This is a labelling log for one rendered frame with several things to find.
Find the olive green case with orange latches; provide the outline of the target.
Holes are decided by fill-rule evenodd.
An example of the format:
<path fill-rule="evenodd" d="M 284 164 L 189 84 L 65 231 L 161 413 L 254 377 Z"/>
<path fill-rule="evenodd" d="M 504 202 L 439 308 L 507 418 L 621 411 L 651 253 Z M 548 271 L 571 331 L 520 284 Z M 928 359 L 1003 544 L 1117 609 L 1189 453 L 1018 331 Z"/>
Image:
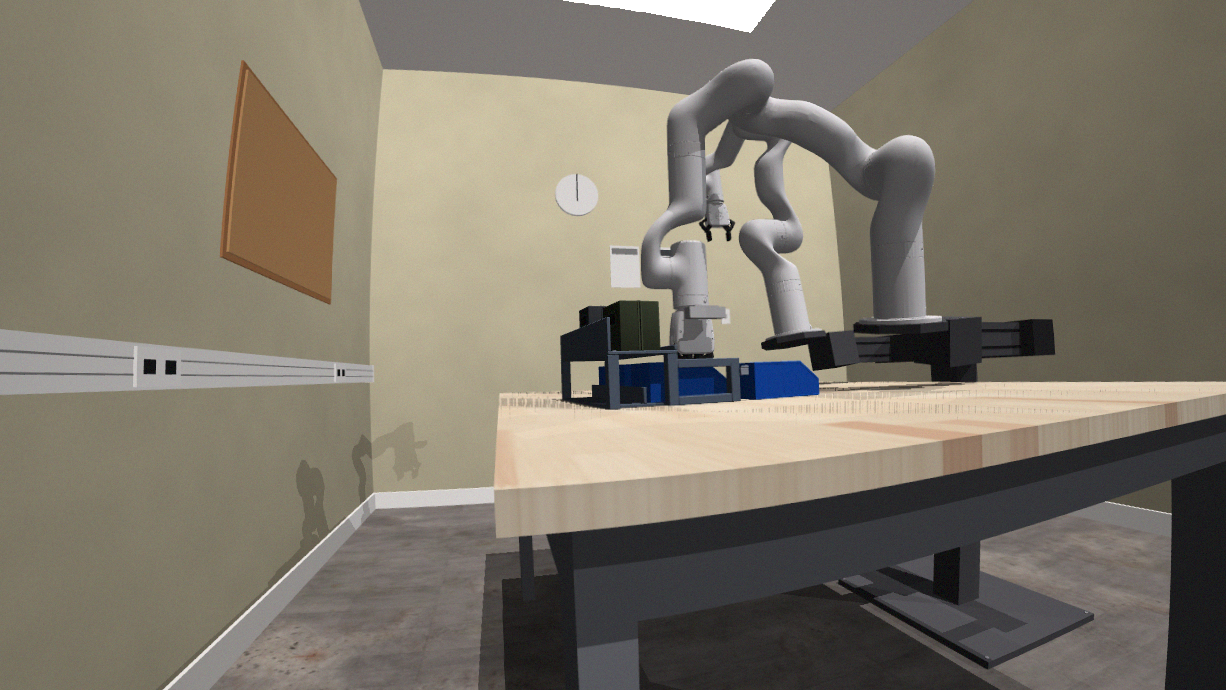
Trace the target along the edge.
<path fill-rule="evenodd" d="M 660 301 L 619 300 L 603 316 L 611 317 L 611 351 L 660 351 Z"/>

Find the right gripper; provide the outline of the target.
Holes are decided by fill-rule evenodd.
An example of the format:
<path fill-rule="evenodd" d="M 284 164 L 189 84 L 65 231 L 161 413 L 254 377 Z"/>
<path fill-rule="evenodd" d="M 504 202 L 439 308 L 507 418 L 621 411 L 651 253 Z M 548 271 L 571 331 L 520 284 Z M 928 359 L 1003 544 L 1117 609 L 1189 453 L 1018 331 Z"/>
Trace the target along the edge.
<path fill-rule="evenodd" d="M 734 228 L 736 222 L 729 219 L 728 211 L 723 202 L 716 201 L 707 203 L 705 219 L 699 222 L 699 226 L 706 233 L 707 241 L 712 240 L 711 228 L 725 228 L 726 240 L 731 240 L 731 230 Z M 705 222 L 705 226 L 702 224 Z M 707 226 L 709 224 L 709 226 Z M 729 226 L 731 224 L 731 226 Z M 720 227 L 721 226 L 721 227 Z"/>

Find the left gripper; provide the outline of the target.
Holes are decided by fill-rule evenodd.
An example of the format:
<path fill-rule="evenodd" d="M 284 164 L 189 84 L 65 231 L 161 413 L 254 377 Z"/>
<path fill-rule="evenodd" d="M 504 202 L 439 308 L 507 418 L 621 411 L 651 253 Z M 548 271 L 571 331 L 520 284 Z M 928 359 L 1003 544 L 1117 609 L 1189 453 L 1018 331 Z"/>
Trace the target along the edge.
<path fill-rule="evenodd" d="M 669 322 L 669 346 L 677 346 L 678 359 L 693 359 L 693 355 L 694 359 L 714 358 L 712 320 L 685 319 L 684 309 L 676 310 Z"/>

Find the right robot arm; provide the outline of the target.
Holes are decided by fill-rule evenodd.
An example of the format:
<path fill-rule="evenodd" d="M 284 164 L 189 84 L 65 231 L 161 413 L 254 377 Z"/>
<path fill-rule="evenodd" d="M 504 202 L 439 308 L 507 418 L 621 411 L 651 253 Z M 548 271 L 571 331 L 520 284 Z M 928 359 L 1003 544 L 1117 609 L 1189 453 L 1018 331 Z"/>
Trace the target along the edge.
<path fill-rule="evenodd" d="M 765 282 L 775 335 L 767 339 L 803 331 L 820 331 L 821 328 L 812 328 L 809 324 L 798 268 L 779 255 L 794 252 L 803 241 L 801 221 L 783 188 L 783 154 L 792 142 L 745 132 L 728 121 L 717 150 L 705 157 L 707 203 L 725 203 L 718 169 L 733 164 L 745 140 L 767 143 L 767 150 L 755 162 L 754 179 L 758 199 L 774 219 L 748 221 L 739 232 L 742 251 L 761 271 Z"/>

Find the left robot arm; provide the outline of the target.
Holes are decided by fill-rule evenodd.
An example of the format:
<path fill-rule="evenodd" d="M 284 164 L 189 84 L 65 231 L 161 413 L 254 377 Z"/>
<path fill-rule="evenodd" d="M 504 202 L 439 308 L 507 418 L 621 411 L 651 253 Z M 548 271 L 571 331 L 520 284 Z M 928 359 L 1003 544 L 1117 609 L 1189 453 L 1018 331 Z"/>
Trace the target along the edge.
<path fill-rule="evenodd" d="M 709 305 L 705 244 L 676 241 L 669 257 L 661 256 L 660 246 L 669 230 L 706 214 L 705 136 L 728 119 L 747 132 L 783 138 L 810 151 L 856 191 L 879 200 L 870 221 L 874 317 L 859 324 L 942 322 L 942 316 L 926 316 L 922 219 L 935 176 L 929 145 L 905 135 L 873 150 L 831 112 L 805 100 L 775 99 L 772 89 L 771 67 L 747 59 L 726 67 L 671 109 L 669 206 L 642 239 L 642 286 L 671 289 L 673 309 L 684 309 L 685 319 L 726 317 L 725 306 Z"/>

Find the dark grey case with orange latches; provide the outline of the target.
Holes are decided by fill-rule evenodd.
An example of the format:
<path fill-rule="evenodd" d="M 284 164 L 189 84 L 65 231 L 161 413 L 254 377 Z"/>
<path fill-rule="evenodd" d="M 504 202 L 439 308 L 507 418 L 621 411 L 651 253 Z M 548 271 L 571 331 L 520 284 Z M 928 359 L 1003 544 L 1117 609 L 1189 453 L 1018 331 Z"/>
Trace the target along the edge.
<path fill-rule="evenodd" d="M 595 324 L 596 321 L 604 319 L 603 308 L 604 306 L 586 306 L 582 310 L 580 310 L 579 311 L 580 328 L 588 324 Z"/>

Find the grey metal shelf rack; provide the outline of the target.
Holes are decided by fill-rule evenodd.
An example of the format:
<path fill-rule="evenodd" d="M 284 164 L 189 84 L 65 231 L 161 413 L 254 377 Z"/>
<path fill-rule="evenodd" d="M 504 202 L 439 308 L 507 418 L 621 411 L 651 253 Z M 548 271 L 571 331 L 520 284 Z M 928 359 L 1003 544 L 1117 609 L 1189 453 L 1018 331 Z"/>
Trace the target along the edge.
<path fill-rule="evenodd" d="M 739 358 L 678 359 L 677 346 L 661 351 L 611 351 L 611 317 L 601 319 L 560 336 L 562 400 L 609 411 L 649 406 L 707 404 L 741 401 Z M 619 360 L 649 355 L 664 357 L 664 402 L 649 403 L 646 387 L 620 386 Z M 606 385 L 592 385 L 592 397 L 571 398 L 570 362 L 604 362 Z M 726 366 L 727 393 L 679 396 L 678 368 Z"/>

